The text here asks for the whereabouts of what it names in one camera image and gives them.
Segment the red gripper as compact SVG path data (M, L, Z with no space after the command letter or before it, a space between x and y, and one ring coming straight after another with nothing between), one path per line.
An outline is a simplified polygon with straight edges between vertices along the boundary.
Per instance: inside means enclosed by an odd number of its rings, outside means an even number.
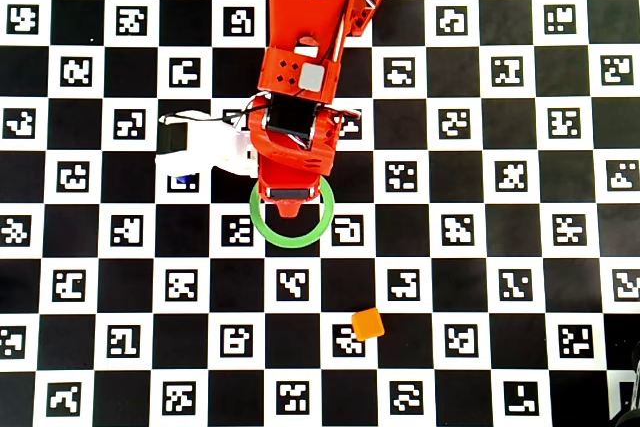
M313 100L272 94L253 100L247 126L258 154L260 195L274 200L282 218L296 218L332 171L343 114Z

